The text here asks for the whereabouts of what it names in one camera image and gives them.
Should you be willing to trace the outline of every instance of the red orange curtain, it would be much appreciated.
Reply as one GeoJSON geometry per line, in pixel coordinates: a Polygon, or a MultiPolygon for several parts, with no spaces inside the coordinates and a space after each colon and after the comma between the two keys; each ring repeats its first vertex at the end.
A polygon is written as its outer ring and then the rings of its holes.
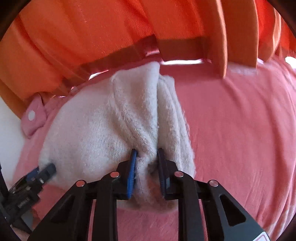
{"type": "Polygon", "coordinates": [[[210,59],[223,77],[228,61],[293,56],[296,40],[266,0],[32,0],[0,42],[0,95],[21,116],[37,92],[67,95],[156,50],[210,59]]]}

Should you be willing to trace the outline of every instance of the white fuzzy cloth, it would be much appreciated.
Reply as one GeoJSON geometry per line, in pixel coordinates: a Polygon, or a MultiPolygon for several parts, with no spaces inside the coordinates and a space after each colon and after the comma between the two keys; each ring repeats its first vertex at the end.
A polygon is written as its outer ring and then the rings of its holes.
{"type": "Polygon", "coordinates": [[[161,197],[157,148],[194,177],[193,151],[174,79],[159,74],[159,63],[121,70],[84,87],[59,111],[44,141],[41,167],[57,167],[53,184],[70,188],[77,180],[92,182],[115,170],[138,150],[135,189],[121,207],[165,211],[176,206],[161,197]]]}

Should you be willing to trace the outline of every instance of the white button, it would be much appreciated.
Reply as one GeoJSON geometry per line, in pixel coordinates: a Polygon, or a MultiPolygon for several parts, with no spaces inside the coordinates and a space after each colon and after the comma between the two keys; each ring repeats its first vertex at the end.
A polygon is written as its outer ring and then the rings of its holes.
{"type": "Polygon", "coordinates": [[[35,111],[34,110],[30,110],[30,112],[28,114],[28,119],[29,119],[29,121],[32,121],[35,119],[35,111]]]}

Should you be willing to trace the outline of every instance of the metal rivet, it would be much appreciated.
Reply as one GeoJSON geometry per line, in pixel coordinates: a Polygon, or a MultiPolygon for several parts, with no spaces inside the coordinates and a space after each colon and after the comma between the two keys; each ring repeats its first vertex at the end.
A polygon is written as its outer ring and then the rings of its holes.
{"type": "Polygon", "coordinates": [[[29,119],[29,121],[32,121],[35,119],[35,111],[34,110],[30,110],[30,112],[28,113],[28,119],[29,119]]]}
{"type": "Polygon", "coordinates": [[[111,172],[111,173],[110,173],[110,176],[111,176],[112,178],[119,177],[119,172],[111,172]]]}
{"type": "Polygon", "coordinates": [[[76,182],[76,186],[79,188],[83,187],[84,185],[85,185],[85,181],[83,181],[83,180],[79,180],[76,182]]]}
{"type": "Polygon", "coordinates": [[[181,172],[181,171],[176,171],[175,172],[175,177],[183,177],[184,176],[184,173],[181,172]]]}
{"type": "Polygon", "coordinates": [[[216,181],[216,180],[211,180],[209,181],[209,184],[212,186],[212,187],[217,187],[219,185],[219,183],[216,181]]]}

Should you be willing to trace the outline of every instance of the cloth fold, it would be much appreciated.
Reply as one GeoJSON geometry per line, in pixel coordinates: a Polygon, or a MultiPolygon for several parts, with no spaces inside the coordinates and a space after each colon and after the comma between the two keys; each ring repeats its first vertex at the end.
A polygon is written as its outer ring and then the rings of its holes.
{"type": "Polygon", "coordinates": [[[53,162],[53,184],[65,190],[75,181],[101,179],[138,150],[135,190],[119,207],[168,211],[176,202],[161,197],[156,172],[157,148],[179,170],[194,177],[194,154],[174,79],[159,74],[159,63],[121,70],[88,85],[65,103],[55,117],[39,156],[53,162]]]}

